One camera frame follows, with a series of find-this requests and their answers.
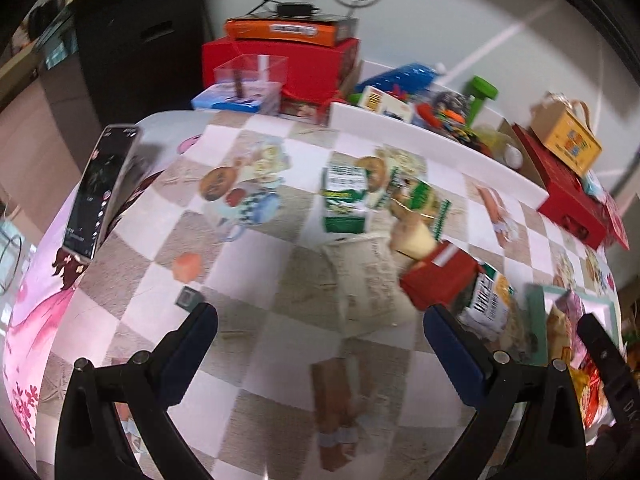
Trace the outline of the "yellow translucent snack bag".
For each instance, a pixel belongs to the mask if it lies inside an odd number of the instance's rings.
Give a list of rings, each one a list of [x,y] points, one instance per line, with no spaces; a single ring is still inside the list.
[[[582,370],[571,367],[570,378],[572,378],[580,414],[582,415],[582,424],[588,429],[592,425],[594,415],[598,409],[598,401],[594,397],[590,386],[590,376]]]

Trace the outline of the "red Pure Kiss snack packet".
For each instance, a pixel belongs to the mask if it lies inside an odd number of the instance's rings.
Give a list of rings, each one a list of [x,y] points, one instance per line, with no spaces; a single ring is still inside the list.
[[[587,385],[582,390],[582,398],[580,399],[580,409],[582,410],[582,422],[586,429],[590,429],[596,422],[600,422],[608,411],[608,401],[604,394],[600,374],[590,356],[585,356],[579,370],[587,377]]]

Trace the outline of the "orange yellow chip packet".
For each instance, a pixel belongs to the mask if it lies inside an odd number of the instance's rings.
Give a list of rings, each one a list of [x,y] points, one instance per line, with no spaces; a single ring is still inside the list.
[[[570,338],[570,326],[565,315],[555,306],[547,316],[547,344],[548,361],[561,360],[570,364],[573,357],[572,338]]]

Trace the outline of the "pink striped snack packet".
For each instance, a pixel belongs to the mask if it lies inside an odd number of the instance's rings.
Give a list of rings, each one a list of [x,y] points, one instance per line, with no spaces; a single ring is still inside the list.
[[[566,317],[568,326],[570,326],[570,338],[572,338],[572,347],[576,348],[578,344],[581,344],[579,336],[577,335],[577,323],[580,318],[585,314],[585,307],[582,303],[582,298],[578,296],[578,293],[574,289],[567,289],[563,295],[559,296],[554,302],[554,306],[560,310]]]

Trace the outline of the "white green corn snack packet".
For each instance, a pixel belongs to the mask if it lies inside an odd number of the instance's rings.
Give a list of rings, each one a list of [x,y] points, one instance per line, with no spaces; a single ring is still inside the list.
[[[456,318],[478,338],[496,341],[506,330],[514,306],[514,290],[506,276],[483,262],[470,291],[462,295]]]

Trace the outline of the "small red pastry packet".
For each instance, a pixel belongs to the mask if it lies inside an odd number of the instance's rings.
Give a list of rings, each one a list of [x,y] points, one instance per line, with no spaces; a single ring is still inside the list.
[[[434,304],[450,307],[483,269],[478,261],[449,240],[440,242],[424,259],[401,275],[399,285],[413,307],[425,311]]]

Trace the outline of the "small yellow cake packet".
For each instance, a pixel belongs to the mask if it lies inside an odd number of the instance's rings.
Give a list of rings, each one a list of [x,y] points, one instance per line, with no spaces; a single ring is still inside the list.
[[[437,242],[420,214],[407,214],[390,231],[390,249],[413,260],[426,258]]]

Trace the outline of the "beige printed snack packet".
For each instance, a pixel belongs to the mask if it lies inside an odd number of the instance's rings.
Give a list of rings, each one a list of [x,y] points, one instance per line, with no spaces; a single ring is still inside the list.
[[[408,323],[414,315],[400,289],[388,234],[366,233],[324,244],[335,278],[340,326],[345,337]]]

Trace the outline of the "green label cookie packet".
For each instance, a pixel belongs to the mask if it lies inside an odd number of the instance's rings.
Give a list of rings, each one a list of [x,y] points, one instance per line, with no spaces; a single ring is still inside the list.
[[[442,238],[442,228],[451,202],[440,196],[426,181],[394,167],[385,191],[388,209],[397,219],[416,214],[427,226],[435,240]]]

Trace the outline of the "teal rimmed white tray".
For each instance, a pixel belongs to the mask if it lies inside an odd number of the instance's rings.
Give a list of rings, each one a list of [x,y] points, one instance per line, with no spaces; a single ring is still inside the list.
[[[613,415],[596,364],[577,335],[577,322],[585,314],[593,314],[618,347],[616,307],[611,300],[554,285],[528,284],[525,300],[530,339],[528,362],[543,366],[559,359],[568,366],[586,440],[592,441],[600,426],[612,422]]]

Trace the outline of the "red patterned bag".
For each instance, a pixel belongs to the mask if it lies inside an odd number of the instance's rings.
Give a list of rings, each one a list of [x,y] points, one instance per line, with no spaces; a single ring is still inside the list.
[[[605,227],[605,236],[602,244],[605,247],[617,244],[621,248],[629,250],[626,228],[620,216],[620,211],[613,197],[606,191],[603,192],[602,200],[600,201],[600,216]]]

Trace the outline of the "white cardboard box of toys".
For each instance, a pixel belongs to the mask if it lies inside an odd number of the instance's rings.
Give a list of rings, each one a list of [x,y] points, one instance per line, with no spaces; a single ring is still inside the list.
[[[529,179],[489,157],[466,148],[431,130],[362,108],[334,102],[329,127],[377,144],[390,144],[439,162],[462,174],[508,193],[530,208],[537,209],[549,197],[538,174]]]

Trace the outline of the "blue water bottle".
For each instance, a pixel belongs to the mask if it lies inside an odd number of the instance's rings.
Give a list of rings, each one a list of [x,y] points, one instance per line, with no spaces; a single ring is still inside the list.
[[[398,87],[401,92],[415,94],[427,89],[436,78],[444,73],[446,73],[446,68],[442,64],[433,67],[410,63],[361,81],[356,85],[355,92],[361,93],[364,88],[370,86],[384,92],[391,92],[393,88]]]

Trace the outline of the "black cabinet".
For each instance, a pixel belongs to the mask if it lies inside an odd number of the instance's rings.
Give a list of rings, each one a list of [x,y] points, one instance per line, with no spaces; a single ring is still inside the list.
[[[187,110],[201,87],[204,0],[74,0],[35,44],[62,131]]]

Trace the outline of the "red box under orange box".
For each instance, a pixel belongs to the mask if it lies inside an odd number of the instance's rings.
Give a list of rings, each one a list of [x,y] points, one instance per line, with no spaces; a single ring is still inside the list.
[[[206,42],[202,47],[203,84],[215,81],[215,70],[243,54],[286,58],[288,76],[283,90],[291,99],[322,104],[337,92],[358,63],[360,40],[350,38],[336,47],[299,42],[240,40],[228,37]]]

